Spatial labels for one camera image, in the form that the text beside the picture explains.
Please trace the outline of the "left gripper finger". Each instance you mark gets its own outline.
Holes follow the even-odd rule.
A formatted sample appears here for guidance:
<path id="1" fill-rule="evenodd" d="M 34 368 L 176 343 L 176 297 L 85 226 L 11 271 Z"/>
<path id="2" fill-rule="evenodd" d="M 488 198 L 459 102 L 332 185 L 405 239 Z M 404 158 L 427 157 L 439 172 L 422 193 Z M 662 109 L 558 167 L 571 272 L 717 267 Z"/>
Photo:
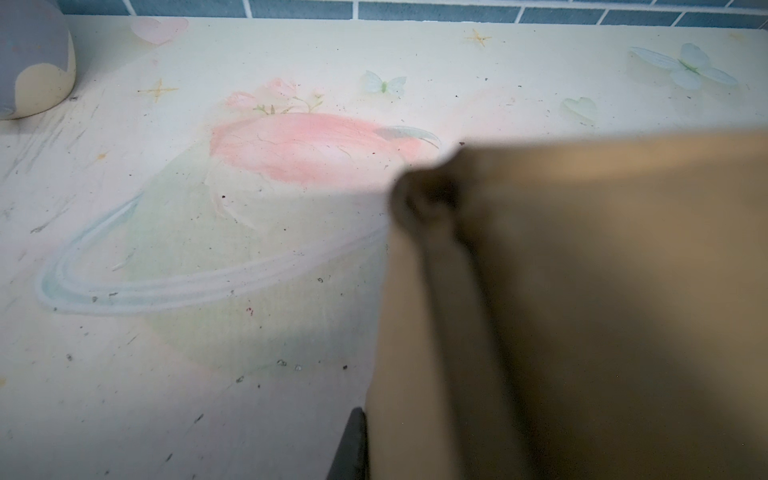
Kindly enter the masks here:
<path id="1" fill-rule="evenodd" d="M 326 479 L 366 480 L 367 478 L 367 419 L 364 410 L 356 407 L 350 412 Z"/>

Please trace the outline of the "brown cardboard paper box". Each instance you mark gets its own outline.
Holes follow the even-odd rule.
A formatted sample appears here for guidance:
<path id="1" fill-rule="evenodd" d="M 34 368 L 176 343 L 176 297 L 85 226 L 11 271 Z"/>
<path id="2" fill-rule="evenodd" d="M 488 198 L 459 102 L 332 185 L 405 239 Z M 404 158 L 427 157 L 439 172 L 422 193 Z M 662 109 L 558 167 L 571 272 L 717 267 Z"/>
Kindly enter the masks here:
<path id="1" fill-rule="evenodd" d="M 412 170 L 373 479 L 763 479 L 767 134 L 472 147 Z"/>

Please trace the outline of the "lavender ceramic cup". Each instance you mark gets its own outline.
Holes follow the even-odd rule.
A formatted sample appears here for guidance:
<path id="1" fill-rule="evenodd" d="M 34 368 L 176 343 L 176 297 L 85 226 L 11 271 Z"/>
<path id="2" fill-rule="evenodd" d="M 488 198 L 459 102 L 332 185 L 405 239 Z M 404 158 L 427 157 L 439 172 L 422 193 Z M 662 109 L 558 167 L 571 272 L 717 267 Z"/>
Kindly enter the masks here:
<path id="1" fill-rule="evenodd" d="M 1 3 L 1 118 L 32 116 L 61 103 L 76 79 L 74 45 L 55 1 Z"/>

